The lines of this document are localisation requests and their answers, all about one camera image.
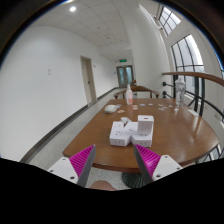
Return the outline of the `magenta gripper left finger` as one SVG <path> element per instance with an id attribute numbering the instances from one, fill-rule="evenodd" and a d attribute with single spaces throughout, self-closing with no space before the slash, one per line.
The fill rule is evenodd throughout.
<path id="1" fill-rule="evenodd" d="M 48 169 L 48 172 L 85 187 L 95 156 L 96 146 L 92 145 L 69 158 L 61 157 Z"/>

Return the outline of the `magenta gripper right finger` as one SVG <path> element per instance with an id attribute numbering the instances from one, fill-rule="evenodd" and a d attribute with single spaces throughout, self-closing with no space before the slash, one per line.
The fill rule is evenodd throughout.
<path id="1" fill-rule="evenodd" d="M 134 145 L 134 156 L 145 185 L 182 169 L 169 155 L 160 156 L 150 149 L 137 144 Z"/>

